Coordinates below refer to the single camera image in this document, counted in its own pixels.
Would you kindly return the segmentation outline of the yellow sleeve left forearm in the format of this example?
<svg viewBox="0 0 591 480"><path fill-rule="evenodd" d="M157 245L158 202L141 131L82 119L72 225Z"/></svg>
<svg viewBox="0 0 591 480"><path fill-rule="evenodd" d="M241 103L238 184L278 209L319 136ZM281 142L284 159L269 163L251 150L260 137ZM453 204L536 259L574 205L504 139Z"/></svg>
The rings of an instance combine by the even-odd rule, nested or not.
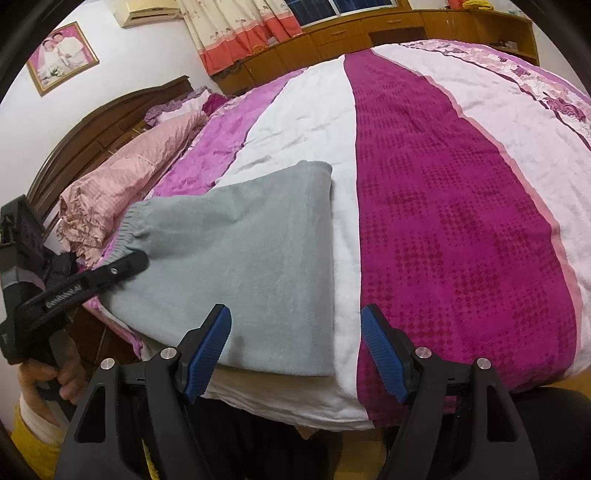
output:
<svg viewBox="0 0 591 480"><path fill-rule="evenodd" d="M54 478L64 438L61 427L39 416L20 397L11 439L40 479Z"/></svg>

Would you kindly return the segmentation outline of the person left hand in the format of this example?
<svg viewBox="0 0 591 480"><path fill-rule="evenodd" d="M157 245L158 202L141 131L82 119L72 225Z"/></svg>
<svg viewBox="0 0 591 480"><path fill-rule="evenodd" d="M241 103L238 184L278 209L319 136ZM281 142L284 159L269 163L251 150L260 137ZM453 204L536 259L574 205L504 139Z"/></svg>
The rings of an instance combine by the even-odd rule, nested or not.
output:
<svg viewBox="0 0 591 480"><path fill-rule="evenodd" d="M19 366L18 381L25 403L37 413L47 404L38 393L39 382L57 380L59 395L63 400L76 405L86 389L85 372L75 342L67 338L65 343L65 362L61 367L53 367L37 360L27 360Z"/></svg>

